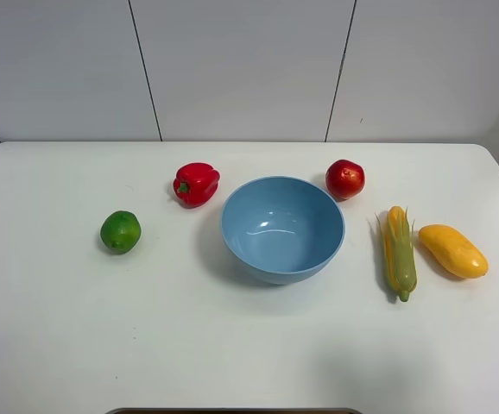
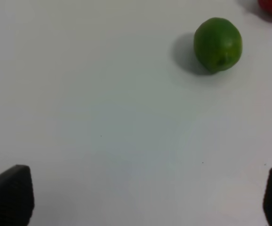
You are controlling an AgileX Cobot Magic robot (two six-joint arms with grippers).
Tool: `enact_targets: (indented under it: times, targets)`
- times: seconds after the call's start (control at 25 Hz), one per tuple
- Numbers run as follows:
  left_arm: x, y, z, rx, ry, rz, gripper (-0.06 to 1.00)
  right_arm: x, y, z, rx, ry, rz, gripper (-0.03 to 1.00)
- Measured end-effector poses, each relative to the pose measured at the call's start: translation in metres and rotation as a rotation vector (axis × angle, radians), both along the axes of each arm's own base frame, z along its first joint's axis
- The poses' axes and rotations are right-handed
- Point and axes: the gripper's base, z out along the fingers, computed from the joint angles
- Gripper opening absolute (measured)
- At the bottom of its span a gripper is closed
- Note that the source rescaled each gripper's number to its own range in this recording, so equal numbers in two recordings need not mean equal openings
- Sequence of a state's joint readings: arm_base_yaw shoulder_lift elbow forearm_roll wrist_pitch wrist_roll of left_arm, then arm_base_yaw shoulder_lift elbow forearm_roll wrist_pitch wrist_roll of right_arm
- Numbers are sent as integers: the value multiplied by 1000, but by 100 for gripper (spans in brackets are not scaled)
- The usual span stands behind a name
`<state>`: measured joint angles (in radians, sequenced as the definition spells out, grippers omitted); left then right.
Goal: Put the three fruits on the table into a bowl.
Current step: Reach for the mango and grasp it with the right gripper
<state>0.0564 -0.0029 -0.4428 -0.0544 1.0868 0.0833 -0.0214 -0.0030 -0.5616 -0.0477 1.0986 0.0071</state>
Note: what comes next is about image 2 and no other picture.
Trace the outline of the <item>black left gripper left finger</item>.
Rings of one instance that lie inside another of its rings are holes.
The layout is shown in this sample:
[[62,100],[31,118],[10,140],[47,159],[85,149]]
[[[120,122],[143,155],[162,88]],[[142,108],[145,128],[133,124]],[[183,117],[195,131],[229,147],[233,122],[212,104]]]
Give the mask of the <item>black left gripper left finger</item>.
[[0,174],[0,226],[27,226],[34,206],[29,166],[15,165]]

